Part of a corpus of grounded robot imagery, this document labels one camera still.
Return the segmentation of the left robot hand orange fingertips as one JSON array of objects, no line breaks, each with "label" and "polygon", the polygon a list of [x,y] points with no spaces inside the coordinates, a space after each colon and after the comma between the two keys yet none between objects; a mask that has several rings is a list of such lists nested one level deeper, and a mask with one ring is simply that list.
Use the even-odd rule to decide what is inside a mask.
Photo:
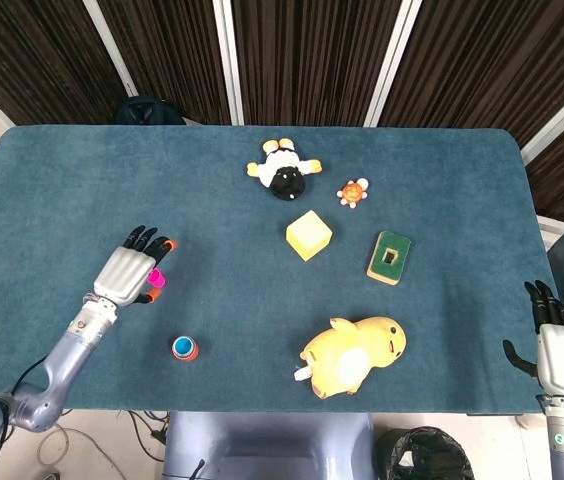
[{"label": "left robot hand orange fingertips", "polygon": [[163,258],[178,247],[178,242],[166,236],[152,240],[158,228],[144,225],[133,229],[118,246],[93,284],[93,294],[105,298],[116,307],[154,303],[162,289],[152,287],[143,292],[148,279]]}]

